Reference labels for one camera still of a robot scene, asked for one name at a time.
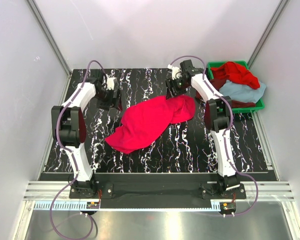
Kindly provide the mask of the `pink t shirt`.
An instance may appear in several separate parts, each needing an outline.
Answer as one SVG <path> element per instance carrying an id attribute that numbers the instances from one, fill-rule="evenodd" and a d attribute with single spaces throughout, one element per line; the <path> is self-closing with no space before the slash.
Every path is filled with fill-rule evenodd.
<path id="1" fill-rule="evenodd" d="M 121 126 L 105 138 L 114 150 L 129 154 L 150 146 L 170 124 L 191 120 L 195 101 L 187 95 L 166 99 L 164 95 L 140 102 L 124 112 Z"/>

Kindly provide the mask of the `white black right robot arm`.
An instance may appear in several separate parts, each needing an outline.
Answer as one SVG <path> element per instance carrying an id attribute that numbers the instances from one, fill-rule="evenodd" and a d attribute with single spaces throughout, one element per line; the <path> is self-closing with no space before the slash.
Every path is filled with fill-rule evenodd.
<path id="1" fill-rule="evenodd" d="M 240 193 L 240 181 L 231 147 L 233 125 L 232 100 L 223 96 L 208 80 L 205 68 L 194 67 L 190 59 L 180 66 L 167 66 L 171 77 L 166 80 L 166 98 L 178 97 L 192 87 L 205 102 L 204 125 L 212 135 L 217 156 L 217 182 L 211 186 L 210 195 L 234 199 Z"/>

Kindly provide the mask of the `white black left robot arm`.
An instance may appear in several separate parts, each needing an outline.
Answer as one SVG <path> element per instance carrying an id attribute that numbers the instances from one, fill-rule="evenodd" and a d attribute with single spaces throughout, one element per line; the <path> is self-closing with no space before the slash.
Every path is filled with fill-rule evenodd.
<path id="1" fill-rule="evenodd" d="M 53 139 L 65 151 L 73 170 L 73 180 L 69 182 L 71 198 L 94 198 L 101 192 L 85 150 L 87 128 L 83 111 L 92 99 L 96 99 L 98 109 L 121 111 L 121 95 L 117 78 L 101 73 L 85 78 L 62 105 L 51 109 Z"/>

